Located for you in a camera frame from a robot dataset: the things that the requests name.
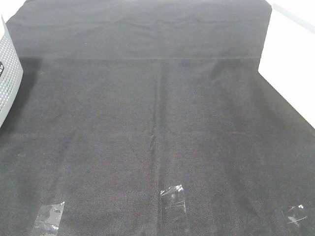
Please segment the black table cloth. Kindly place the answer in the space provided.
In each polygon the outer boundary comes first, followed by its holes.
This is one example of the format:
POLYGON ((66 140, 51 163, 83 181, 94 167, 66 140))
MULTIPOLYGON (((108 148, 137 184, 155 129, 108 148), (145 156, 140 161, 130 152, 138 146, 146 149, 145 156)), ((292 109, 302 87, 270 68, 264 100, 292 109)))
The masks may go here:
POLYGON ((28 0, 0 130, 0 233, 312 236, 315 132, 262 78, 264 0, 28 0), (181 184, 186 209, 161 213, 181 184), (308 219, 289 226, 282 207, 308 219))

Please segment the middle clear tape piece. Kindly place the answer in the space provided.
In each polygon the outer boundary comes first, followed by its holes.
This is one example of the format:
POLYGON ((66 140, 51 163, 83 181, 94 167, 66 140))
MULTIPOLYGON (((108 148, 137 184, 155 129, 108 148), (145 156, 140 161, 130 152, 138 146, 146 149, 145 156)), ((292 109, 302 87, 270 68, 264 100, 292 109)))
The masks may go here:
POLYGON ((181 210, 187 212, 184 189, 181 184, 170 186, 160 191, 160 207, 161 213, 167 210, 181 210))

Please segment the clear tape piece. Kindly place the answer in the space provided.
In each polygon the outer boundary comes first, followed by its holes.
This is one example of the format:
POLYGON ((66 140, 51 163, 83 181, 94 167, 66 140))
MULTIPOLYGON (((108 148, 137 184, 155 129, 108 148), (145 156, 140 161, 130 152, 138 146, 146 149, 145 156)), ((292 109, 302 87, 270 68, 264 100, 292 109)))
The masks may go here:
POLYGON ((65 202, 41 206, 31 236, 57 236, 65 202))
POLYGON ((286 224, 298 229, 301 228, 304 222, 309 218, 306 208, 302 204, 297 206, 284 206, 281 210, 286 224))
POLYGON ((181 210, 187 212, 184 189, 181 184, 170 186, 160 191, 160 207, 161 213, 167 210, 181 210))

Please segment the cream slotted storage box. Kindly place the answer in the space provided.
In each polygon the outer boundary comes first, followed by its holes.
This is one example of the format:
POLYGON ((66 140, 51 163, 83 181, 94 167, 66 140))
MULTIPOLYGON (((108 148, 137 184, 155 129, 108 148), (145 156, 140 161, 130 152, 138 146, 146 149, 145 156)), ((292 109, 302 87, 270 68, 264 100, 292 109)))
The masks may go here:
POLYGON ((315 2, 270 0, 260 75, 315 125, 315 2))

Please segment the left clear tape piece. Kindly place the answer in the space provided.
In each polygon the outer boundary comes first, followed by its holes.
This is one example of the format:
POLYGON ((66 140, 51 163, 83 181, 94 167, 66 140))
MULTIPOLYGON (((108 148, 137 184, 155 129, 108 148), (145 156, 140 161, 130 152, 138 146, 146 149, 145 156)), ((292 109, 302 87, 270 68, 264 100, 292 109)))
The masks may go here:
POLYGON ((31 236, 57 236, 65 202, 41 206, 31 236))

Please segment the grey perforated basket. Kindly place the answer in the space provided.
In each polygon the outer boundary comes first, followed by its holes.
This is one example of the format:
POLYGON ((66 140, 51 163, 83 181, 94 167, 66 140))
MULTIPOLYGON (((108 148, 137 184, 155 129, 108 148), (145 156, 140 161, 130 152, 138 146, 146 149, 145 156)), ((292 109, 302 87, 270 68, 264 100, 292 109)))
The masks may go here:
POLYGON ((23 68, 3 17, 0 18, 0 123, 3 124, 19 90, 23 68))

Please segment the right clear tape piece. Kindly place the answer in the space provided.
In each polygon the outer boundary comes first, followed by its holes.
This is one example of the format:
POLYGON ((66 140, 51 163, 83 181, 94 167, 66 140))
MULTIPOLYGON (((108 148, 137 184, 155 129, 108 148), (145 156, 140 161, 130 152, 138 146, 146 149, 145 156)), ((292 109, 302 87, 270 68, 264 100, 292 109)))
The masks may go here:
POLYGON ((284 206, 281 210, 286 224, 298 229, 301 228, 304 222, 309 218, 306 208, 302 204, 297 206, 284 206))

